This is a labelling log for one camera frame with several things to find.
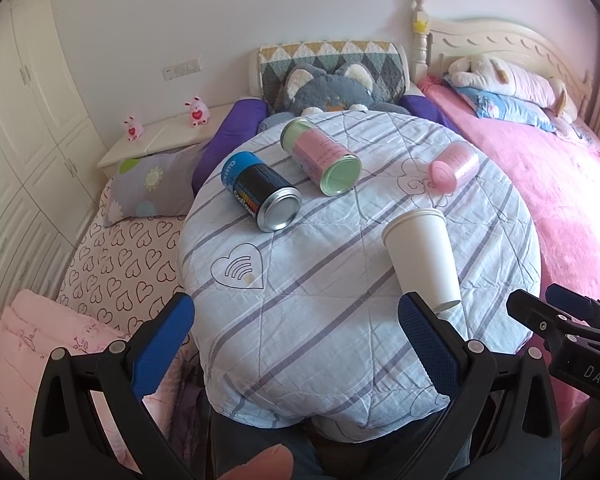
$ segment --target striped bedsheet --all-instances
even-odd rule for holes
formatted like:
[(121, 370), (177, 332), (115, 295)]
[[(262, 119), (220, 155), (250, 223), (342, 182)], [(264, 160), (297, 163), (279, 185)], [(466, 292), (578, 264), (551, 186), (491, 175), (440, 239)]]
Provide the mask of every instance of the striped bedsheet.
[(539, 292), (538, 236), (511, 181), (483, 154), (471, 183), (434, 193), (427, 163), (460, 138), (452, 131), (380, 112), (312, 120), (361, 158), (355, 189), (321, 195), (280, 147), (283, 125), (267, 130), (236, 151), (257, 152), (298, 186), (299, 217), (261, 232), (222, 188), (218, 168), (185, 220), (179, 261), (212, 406), (261, 428), (311, 417), (326, 437), (360, 442), (448, 403), (398, 325), (400, 288), (384, 226), (418, 207), (445, 214), (462, 303), (441, 317), (465, 339), (510, 353), (530, 333), (507, 316), (505, 302), (517, 288)]

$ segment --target blue gripper pad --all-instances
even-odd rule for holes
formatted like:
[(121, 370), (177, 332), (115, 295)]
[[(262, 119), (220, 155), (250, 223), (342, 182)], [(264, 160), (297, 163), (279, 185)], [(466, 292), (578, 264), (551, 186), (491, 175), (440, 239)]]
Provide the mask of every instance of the blue gripper pad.
[(460, 364), (408, 294), (398, 303), (398, 322), (436, 391), (453, 399), (460, 390)]
[(134, 363), (131, 388), (138, 399), (154, 394), (193, 325), (193, 300), (186, 294), (169, 313)]
[(546, 288), (544, 297), (548, 304), (577, 319), (587, 320), (593, 316), (593, 306), (589, 298), (557, 283), (552, 283)]

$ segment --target white bed frame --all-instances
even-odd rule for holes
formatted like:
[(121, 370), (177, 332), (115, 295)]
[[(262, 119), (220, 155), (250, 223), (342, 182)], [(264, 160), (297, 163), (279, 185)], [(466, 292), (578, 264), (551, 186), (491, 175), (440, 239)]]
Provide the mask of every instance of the white bed frame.
[(411, 80), (419, 83), (427, 74), (442, 76), (456, 59), (469, 54), (494, 54), (545, 77), (562, 79), (576, 103), (579, 115), (587, 117), (592, 93), (589, 72), (578, 76), (560, 50), (530, 28), (498, 19), (450, 22), (429, 17), (425, 0), (415, 0)]

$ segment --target nightstand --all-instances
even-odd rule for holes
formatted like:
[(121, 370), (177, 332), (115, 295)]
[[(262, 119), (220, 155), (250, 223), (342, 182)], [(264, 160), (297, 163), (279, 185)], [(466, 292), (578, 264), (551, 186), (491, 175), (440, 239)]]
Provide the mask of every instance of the nightstand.
[(144, 134), (136, 140), (127, 140), (122, 137), (111, 148), (98, 167), (102, 168), (108, 177), (118, 171), (120, 162), (128, 158), (138, 158), (153, 153), (165, 152), (174, 148), (183, 148), (193, 144), (203, 144), (211, 139), (233, 104), (209, 108), (211, 117), (203, 126), (191, 127), (189, 114), (183, 114), (171, 119), (165, 119), (144, 127)]

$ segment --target can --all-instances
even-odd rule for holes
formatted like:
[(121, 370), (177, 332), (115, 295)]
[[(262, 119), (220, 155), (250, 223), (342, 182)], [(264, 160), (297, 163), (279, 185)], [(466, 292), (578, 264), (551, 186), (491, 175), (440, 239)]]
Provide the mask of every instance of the can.
[(360, 177), (362, 162), (358, 156), (309, 119), (300, 117), (287, 124), (280, 145), (326, 196), (350, 190)]
[(221, 180), (266, 233), (285, 228), (300, 211), (298, 188), (254, 153), (238, 152), (229, 157), (222, 167)]

